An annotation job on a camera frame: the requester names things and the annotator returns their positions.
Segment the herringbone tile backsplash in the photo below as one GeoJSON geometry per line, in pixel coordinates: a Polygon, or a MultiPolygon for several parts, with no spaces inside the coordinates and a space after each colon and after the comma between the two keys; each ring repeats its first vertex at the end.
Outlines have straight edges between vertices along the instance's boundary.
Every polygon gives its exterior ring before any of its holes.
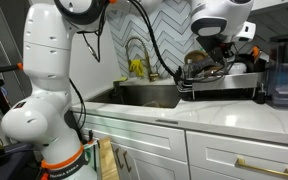
{"type": "MultiPolygon", "coordinates": [[[[190,29],[190,11],[191,8],[185,1],[164,0],[159,8],[150,15],[162,57],[173,70],[176,70],[179,65],[183,65],[184,56],[188,52],[200,49],[200,45],[196,42],[195,35],[190,29]]],[[[153,72],[157,68],[162,77],[168,76],[168,73],[157,61],[147,27],[142,18],[122,11],[112,11],[107,13],[107,19],[123,76],[130,76],[124,45],[131,36],[139,36],[144,40],[153,72]]],[[[249,52],[251,47],[256,44],[266,53],[269,53],[269,38],[288,34],[288,8],[253,15],[250,16],[249,21],[257,25],[256,37],[251,43],[239,43],[238,47],[241,52],[249,52]]],[[[129,55],[130,59],[144,59],[144,52],[140,43],[132,41],[129,55]]]]}

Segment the gooseneck faucet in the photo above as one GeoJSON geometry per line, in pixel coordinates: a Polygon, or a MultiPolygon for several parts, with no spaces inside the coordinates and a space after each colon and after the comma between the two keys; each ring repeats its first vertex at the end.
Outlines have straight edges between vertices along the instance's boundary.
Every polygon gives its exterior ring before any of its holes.
{"type": "Polygon", "coordinates": [[[130,60],[130,56],[129,56],[129,44],[132,40],[138,40],[141,45],[142,45],[142,48],[144,50],[144,55],[145,55],[145,62],[147,64],[147,74],[148,74],[148,79],[150,82],[153,82],[155,79],[157,79],[159,77],[159,74],[158,72],[156,73],[153,73],[152,72],[152,69],[151,69],[151,63],[150,63],[150,57],[148,55],[148,52],[147,52],[147,48],[145,46],[145,43],[144,41],[138,37],[138,36],[131,36],[125,43],[125,49],[126,49],[126,57],[127,57],[127,61],[128,61],[128,65],[130,66],[131,65],[131,60],[130,60]]]}

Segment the kitchen sink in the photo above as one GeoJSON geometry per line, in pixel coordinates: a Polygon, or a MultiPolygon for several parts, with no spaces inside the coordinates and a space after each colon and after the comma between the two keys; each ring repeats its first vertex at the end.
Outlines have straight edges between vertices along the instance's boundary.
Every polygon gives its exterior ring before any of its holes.
{"type": "Polygon", "coordinates": [[[157,108],[175,108],[180,101],[175,85],[119,86],[88,102],[157,108]]]}

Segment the marble countertop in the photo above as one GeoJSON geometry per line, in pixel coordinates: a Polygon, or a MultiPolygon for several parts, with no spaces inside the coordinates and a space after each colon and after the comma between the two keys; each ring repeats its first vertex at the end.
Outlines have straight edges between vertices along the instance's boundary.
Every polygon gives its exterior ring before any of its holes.
{"type": "MultiPolygon", "coordinates": [[[[124,85],[147,83],[130,80],[124,85]]],[[[172,83],[172,80],[165,80],[150,85],[172,83]]],[[[174,109],[91,102],[86,102],[85,106],[87,113],[93,115],[288,144],[288,110],[277,110],[250,100],[200,102],[180,100],[174,109]]],[[[79,112],[80,105],[73,106],[71,110],[79,112]]]]}

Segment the cabinet handle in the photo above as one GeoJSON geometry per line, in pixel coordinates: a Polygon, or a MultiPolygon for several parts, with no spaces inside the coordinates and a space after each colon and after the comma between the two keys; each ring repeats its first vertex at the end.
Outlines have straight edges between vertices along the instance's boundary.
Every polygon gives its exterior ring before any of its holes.
{"type": "Polygon", "coordinates": [[[269,173],[269,174],[273,174],[273,175],[278,175],[278,176],[283,176],[283,177],[288,177],[288,168],[286,168],[284,172],[279,172],[279,171],[259,168],[259,167],[247,165],[245,160],[242,159],[242,158],[237,158],[236,164],[238,166],[240,166],[240,167],[244,167],[244,168],[247,168],[247,169],[261,171],[261,172],[265,172],[265,173],[269,173]]]}
{"type": "Polygon", "coordinates": [[[118,152],[119,151],[120,151],[120,148],[116,148],[115,149],[116,159],[117,159],[118,165],[120,166],[120,169],[123,169],[124,164],[121,164],[120,158],[118,157],[118,152]]]}
{"type": "Polygon", "coordinates": [[[126,163],[127,171],[128,171],[128,172],[131,172],[132,167],[128,166],[128,162],[127,162],[127,159],[126,159],[126,155],[127,155],[127,151],[125,151],[125,152],[123,153],[123,156],[124,156],[124,160],[125,160],[125,163],[126,163]]]}

